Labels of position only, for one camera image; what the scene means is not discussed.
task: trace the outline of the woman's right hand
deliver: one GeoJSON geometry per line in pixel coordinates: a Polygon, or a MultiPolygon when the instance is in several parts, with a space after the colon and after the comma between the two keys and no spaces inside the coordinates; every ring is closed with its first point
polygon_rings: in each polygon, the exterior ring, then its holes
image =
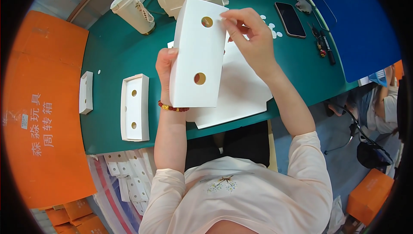
{"type": "Polygon", "coordinates": [[[228,10],[221,13],[221,17],[225,18],[223,24],[230,34],[230,41],[235,42],[257,76],[266,81],[277,68],[269,27],[252,8],[228,10]],[[246,40],[243,34],[246,34],[249,40],[246,40]]]}

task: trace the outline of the fingernail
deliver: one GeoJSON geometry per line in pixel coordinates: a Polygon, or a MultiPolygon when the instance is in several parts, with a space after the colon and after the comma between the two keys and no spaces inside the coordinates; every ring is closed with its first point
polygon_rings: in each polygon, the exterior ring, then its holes
{"type": "Polygon", "coordinates": [[[172,55],[172,54],[177,54],[178,53],[178,48],[172,48],[168,50],[168,54],[172,55]]]}

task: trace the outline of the floor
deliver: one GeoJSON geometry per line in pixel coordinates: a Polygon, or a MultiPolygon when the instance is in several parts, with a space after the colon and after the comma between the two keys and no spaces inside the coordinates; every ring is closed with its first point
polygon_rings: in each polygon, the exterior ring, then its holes
{"type": "MultiPolygon", "coordinates": [[[[351,117],[348,114],[341,117],[336,115],[327,117],[322,103],[317,103],[309,108],[316,122],[316,131],[321,142],[322,151],[331,150],[347,143],[350,137],[348,127],[351,125],[351,117]]],[[[278,172],[287,174],[291,136],[280,117],[271,119],[271,125],[276,147],[278,172]]],[[[369,169],[364,168],[357,160],[356,151],[359,145],[357,137],[358,135],[345,148],[324,155],[327,170],[330,174],[333,197],[341,195],[344,211],[347,206],[348,194],[369,172],[369,169]]]]}

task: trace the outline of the woman's left hand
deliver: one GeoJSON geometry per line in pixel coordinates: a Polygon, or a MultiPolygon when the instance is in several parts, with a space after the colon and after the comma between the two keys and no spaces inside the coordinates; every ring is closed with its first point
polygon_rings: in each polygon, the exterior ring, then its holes
{"type": "Polygon", "coordinates": [[[178,48],[163,48],[158,53],[155,65],[161,82],[161,102],[167,105],[171,105],[169,101],[169,78],[171,76],[172,61],[176,59],[177,55],[178,48]]]}

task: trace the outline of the white label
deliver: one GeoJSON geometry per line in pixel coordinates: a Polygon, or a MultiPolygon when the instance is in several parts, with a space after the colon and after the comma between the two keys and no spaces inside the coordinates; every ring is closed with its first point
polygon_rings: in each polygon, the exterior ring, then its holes
{"type": "Polygon", "coordinates": [[[27,129],[28,115],[22,114],[22,128],[27,129]]]}

